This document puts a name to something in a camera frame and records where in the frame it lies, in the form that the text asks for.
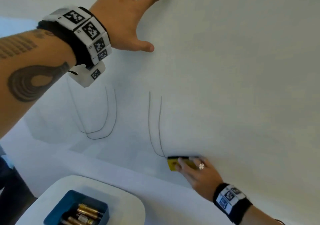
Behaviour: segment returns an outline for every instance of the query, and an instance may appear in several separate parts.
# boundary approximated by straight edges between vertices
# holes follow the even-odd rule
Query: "hand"
[[[137,38],[137,26],[143,14],[159,0],[97,0],[90,11],[106,27],[113,48],[153,52],[150,42]]]
[[[204,157],[190,157],[189,159],[192,160],[197,167],[201,163],[203,163],[205,167],[202,170],[194,170],[189,167],[182,158],[179,158],[178,162],[180,165],[177,164],[175,166],[176,170],[187,179],[199,195],[212,202],[214,192],[218,185],[223,183],[221,176],[208,159]]]

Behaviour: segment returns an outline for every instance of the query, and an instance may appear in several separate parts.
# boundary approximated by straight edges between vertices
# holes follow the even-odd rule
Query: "curved pencil line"
[[[74,106],[75,106],[77,115],[78,115],[78,117],[79,117],[79,120],[80,120],[80,122],[81,122],[81,125],[82,125],[83,129],[85,130],[85,127],[84,127],[83,122],[82,122],[82,119],[81,119],[81,117],[80,117],[78,108],[77,108],[77,106],[76,106],[76,104],[75,104],[74,96],[73,96],[73,93],[72,93],[72,91],[71,91],[71,87],[70,87],[68,78],[67,78],[67,85],[68,85],[68,89],[69,89],[69,92],[70,92],[70,95],[71,95],[72,102],[73,102],[73,104],[74,104]],[[109,105],[107,105],[107,116],[106,116],[106,120],[107,120],[107,118],[108,118],[108,114],[109,114]],[[98,131],[102,130],[102,129],[105,127],[105,125],[106,125],[106,120],[105,120],[103,126],[102,126],[99,130],[96,130],[96,131],[93,131],[93,132],[86,132],[86,130],[85,130],[85,132],[83,132],[83,131],[81,131],[81,130],[79,129],[79,126],[78,126],[78,129],[79,129],[79,131],[80,131],[81,133],[84,133],[84,134],[92,134],[92,133],[95,133],[95,132],[98,132]]]
[[[116,122],[117,122],[117,115],[118,115],[118,107],[117,107],[117,97],[116,97],[116,94],[115,94],[115,101],[116,101],[116,119],[115,119],[115,123],[116,123]],[[110,136],[111,133],[113,132],[115,123],[113,124],[112,130],[110,131],[110,133],[109,133],[107,136],[101,137],[101,138],[90,138],[90,137],[88,137],[88,134],[86,134],[86,135],[87,135],[87,138],[89,138],[90,140],[100,140],[100,139],[103,139],[103,138],[106,138],[106,137]]]
[[[159,157],[165,157],[165,156],[161,156],[159,155],[155,149],[154,149],[154,146],[153,146],[153,143],[152,143],[152,140],[151,140],[151,132],[150,132],[150,106],[151,106],[151,92],[149,92],[149,110],[148,110],[148,130],[149,130],[149,137],[150,137],[150,143],[151,143],[151,146],[152,146],[152,149],[153,151],[155,152],[156,155],[158,155]]]
[[[161,144],[161,135],[160,135],[160,117],[161,117],[161,109],[162,109],[162,96],[161,96],[161,101],[160,101],[160,112],[159,112],[159,122],[158,122],[158,128],[159,128],[159,140],[160,140],[160,147],[161,151],[163,153],[163,156],[165,156],[163,149],[162,149],[162,144]]]

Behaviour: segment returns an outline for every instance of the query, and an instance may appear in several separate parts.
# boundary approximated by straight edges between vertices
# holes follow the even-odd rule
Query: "ring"
[[[199,164],[199,170],[204,169],[204,167],[205,167],[204,163]]]

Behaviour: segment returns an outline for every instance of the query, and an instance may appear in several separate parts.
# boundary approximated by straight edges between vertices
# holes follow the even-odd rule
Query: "forearm tattoo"
[[[58,67],[27,66],[12,73],[8,79],[11,94],[21,102],[31,102],[40,98],[60,77],[69,70],[69,65],[64,62]],[[52,77],[51,81],[42,86],[34,86],[32,79],[36,76]]]
[[[53,33],[41,29],[35,29],[32,32],[39,39],[44,39],[46,36],[54,37]],[[0,59],[14,57],[37,47],[37,44],[21,34],[2,38],[0,39]]]

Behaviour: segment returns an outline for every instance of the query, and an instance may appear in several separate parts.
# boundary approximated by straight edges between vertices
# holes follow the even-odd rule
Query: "white table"
[[[46,216],[69,191],[75,190],[109,206],[108,225],[143,225],[144,205],[137,197],[105,183],[81,176],[67,176],[50,186],[21,216],[16,225],[43,224]]]

